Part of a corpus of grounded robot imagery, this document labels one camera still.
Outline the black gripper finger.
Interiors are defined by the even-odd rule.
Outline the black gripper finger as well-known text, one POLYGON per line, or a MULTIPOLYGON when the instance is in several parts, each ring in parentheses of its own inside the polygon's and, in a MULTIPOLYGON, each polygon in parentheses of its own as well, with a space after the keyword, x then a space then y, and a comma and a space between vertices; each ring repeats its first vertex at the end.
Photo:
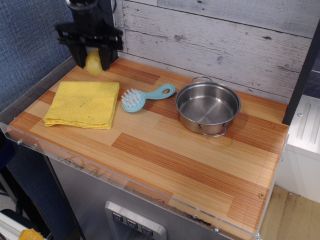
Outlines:
POLYGON ((76 65, 83 69, 87 57, 86 47, 83 44, 69 44, 68 48, 76 65))
POLYGON ((118 51, 110 46, 103 45, 98 48, 102 69, 108 70, 111 64, 118 58, 118 51))

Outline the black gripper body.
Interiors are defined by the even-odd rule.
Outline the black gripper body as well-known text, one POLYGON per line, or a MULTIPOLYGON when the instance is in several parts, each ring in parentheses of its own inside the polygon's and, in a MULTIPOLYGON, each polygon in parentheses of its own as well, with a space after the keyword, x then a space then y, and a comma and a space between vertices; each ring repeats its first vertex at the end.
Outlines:
POLYGON ((107 13, 98 3, 69 3, 73 21, 54 26, 58 42, 70 50, 108 47, 122 50, 122 32, 105 20, 107 13))

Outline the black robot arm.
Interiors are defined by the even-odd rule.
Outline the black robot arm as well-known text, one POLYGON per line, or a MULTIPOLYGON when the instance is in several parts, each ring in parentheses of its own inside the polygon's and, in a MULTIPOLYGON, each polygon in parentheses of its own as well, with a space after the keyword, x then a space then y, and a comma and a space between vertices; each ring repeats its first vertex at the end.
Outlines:
POLYGON ((75 63, 85 67, 87 48, 99 50, 102 69, 108 70, 123 49, 123 32, 114 26, 113 12, 117 7, 111 1, 67 0, 73 21, 54 26, 58 41, 68 47, 75 63))

